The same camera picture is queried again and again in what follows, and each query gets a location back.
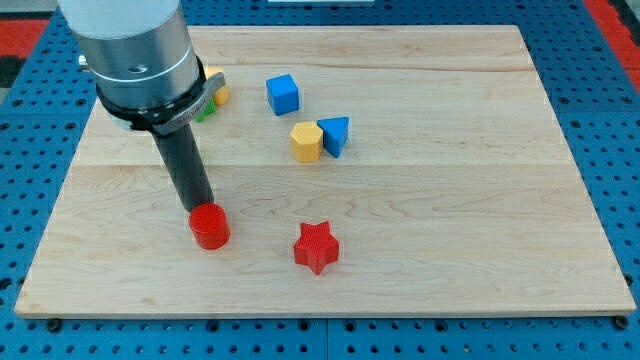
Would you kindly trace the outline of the green block behind arm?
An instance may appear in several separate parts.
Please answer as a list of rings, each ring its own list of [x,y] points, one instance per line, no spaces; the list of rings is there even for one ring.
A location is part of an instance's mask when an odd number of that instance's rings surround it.
[[[216,112],[216,105],[213,99],[210,99],[207,105],[202,109],[202,111],[194,118],[194,120],[198,123],[202,122],[209,115],[212,115]]]

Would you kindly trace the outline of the yellow block behind arm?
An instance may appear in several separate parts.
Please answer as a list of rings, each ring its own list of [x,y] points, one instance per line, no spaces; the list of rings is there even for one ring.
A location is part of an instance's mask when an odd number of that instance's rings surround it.
[[[229,89],[225,73],[221,68],[206,66],[204,68],[205,89],[216,107],[224,105],[229,99]]]

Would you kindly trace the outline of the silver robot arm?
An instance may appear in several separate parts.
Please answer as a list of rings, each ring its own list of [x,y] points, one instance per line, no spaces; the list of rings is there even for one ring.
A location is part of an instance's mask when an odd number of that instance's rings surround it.
[[[157,135],[189,124],[226,85],[205,75],[179,0],[59,0],[104,108]]]

